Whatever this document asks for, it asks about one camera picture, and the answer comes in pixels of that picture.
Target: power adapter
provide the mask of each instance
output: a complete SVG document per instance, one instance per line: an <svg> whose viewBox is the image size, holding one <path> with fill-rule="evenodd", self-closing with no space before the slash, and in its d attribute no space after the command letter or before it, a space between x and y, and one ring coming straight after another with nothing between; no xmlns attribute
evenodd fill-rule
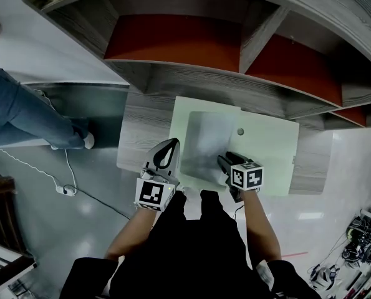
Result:
<svg viewBox="0 0 371 299"><path fill-rule="evenodd" d="M62 186L56 186L56 191L59 194L62 194L62 195L65 195L65 196L70 196L70 197L75 196L74 190L71 189L71 188L66 188L66 187L63 188Z"/></svg>

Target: white sneaker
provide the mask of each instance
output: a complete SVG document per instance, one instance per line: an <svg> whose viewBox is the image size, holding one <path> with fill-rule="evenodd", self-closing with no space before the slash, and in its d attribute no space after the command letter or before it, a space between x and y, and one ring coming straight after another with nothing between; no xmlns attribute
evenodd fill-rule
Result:
<svg viewBox="0 0 371 299"><path fill-rule="evenodd" d="M84 140L84 147L90 150L94 144L95 144L95 138L93 134L90 132L88 133L87 137L83 139Z"/></svg>

